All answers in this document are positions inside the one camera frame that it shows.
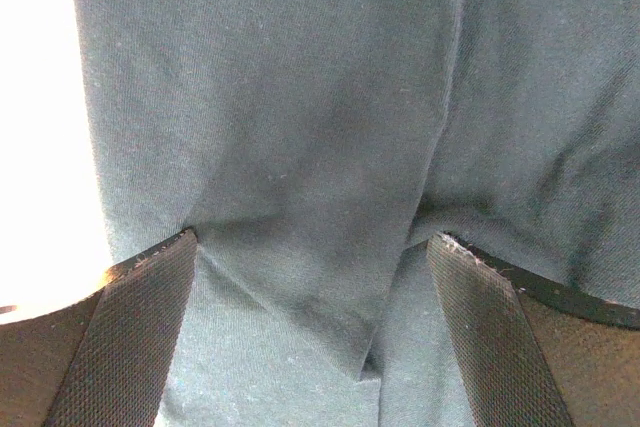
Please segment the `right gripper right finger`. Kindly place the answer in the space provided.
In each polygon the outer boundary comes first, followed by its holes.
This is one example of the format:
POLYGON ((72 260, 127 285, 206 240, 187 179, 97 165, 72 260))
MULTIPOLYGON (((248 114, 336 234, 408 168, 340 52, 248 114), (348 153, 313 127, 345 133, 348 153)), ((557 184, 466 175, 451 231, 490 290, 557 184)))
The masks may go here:
POLYGON ((638 425, 637 309, 445 233, 426 257, 476 425, 638 425))

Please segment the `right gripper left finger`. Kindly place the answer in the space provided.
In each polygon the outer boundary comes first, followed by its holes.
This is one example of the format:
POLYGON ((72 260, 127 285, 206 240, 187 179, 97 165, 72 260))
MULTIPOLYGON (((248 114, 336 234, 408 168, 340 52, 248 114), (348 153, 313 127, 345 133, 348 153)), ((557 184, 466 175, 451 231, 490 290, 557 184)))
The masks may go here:
POLYGON ((196 253, 185 229, 112 266, 74 304, 38 316, 2 306, 2 425, 153 425, 196 253))

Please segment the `black t-shirt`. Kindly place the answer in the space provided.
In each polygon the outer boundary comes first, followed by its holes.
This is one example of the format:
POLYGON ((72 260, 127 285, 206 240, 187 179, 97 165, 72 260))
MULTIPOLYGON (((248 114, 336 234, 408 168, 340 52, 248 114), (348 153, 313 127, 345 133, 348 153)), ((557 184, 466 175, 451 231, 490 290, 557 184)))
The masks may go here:
POLYGON ((110 252, 195 277, 154 426, 635 426, 580 334, 535 412, 432 260, 639 307, 639 0, 75 0, 110 252))

